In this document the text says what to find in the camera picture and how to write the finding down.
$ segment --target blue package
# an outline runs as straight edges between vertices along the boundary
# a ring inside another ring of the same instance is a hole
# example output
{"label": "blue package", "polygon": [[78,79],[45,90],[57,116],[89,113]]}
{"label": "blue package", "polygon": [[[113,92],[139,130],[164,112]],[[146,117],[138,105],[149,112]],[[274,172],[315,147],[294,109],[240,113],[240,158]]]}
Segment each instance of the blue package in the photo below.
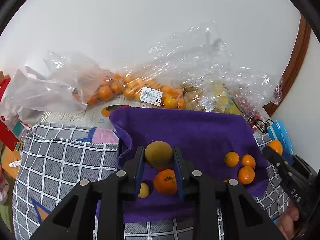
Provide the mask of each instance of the blue package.
{"label": "blue package", "polygon": [[278,140],[281,142],[284,152],[287,152],[291,155],[294,154],[292,143],[283,122],[275,121],[273,124],[267,127],[267,131],[271,140]]}

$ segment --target triangular cutout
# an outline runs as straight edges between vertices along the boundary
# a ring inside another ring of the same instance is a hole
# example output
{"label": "triangular cutout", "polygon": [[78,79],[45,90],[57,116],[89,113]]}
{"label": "triangular cutout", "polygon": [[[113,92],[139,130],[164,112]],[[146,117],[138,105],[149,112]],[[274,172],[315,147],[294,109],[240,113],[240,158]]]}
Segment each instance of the triangular cutout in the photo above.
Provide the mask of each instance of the triangular cutout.
{"label": "triangular cutout", "polygon": [[74,195],[68,203],[60,210],[60,212],[53,218],[52,222],[56,225],[69,228],[78,202],[78,196]]}
{"label": "triangular cutout", "polygon": [[243,195],[239,195],[239,201],[244,215],[245,225],[247,227],[253,227],[263,223],[262,217],[250,205],[248,200]]}

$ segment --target white wall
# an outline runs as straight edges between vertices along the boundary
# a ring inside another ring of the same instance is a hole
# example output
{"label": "white wall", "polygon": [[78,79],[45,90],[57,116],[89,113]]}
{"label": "white wall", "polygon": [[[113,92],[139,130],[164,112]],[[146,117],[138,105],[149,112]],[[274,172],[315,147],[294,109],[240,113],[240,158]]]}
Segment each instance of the white wall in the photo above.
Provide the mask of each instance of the white wall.
{"label": "white wall", "polygon": [[282,120],[297,155],[316,171],[320,168],[320,43],[311,33],[301,70],[284,101],[273,114]]}
{"label": "white wall", "polygon": [[132,65],[161,38],[215,20],[237,65],[282,74],[299,18],[289,0],[28,0],[0,37],[0,69],[44,73],[47,50]]}

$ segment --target gray checkered cloth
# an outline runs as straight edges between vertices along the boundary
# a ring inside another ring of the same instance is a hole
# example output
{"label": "gray checkered cloth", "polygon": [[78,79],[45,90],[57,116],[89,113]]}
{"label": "gray checkered cloth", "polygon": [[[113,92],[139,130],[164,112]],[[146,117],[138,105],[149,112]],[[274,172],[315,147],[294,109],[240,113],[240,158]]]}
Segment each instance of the gray checkered cloth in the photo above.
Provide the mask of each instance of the gray checkered cloth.
{"label": "gray checkered cloth", "polygon": [[[105,179],[116,171],[117,144],[76,141],[86,138],[90,127],[52,123],[36,124],[25,138],[22,164],[13,191],[13,221],[15,237],[27,240],[38,228],[38,216],[31,198],[50,211],[58,205],[72,187],[83,178]],[[268,135],[256,138],[260,149],[271,140]],[[288,196],[282,190],[273,165],[268,166],[269,185],[257,202],[271,218],[288,208]],[[224,239],[221,210],[217,210],[219,239]],[[95,219],[93,239],[97,239]],[[126,240],[191,240],[193,219],[170,219],[156,222],[127,223]]]}

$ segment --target white tag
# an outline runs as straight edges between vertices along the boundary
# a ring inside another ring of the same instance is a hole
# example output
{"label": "white tag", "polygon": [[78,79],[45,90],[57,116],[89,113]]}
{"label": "white tag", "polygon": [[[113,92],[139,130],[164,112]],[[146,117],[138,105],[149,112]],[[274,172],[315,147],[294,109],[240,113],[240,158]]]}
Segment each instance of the white tag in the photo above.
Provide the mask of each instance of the white tag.
{"label": "white tag", "polygon": [[206,112],[211,112],[214,109],[213,104],[211,104],[209,101],[204,104],[204,108]]}
{"label": "white tag", "polygon": [[143,87],[141,91],[140,101],[150,103],[156,106],[160,106],[162,98],[162,92],[152,89]]}
{"label": "white tag", "polygon": [[9,163],[10,168],[18,167],[21,165],[21,160],[20,161],[15,161],[13,163]]}

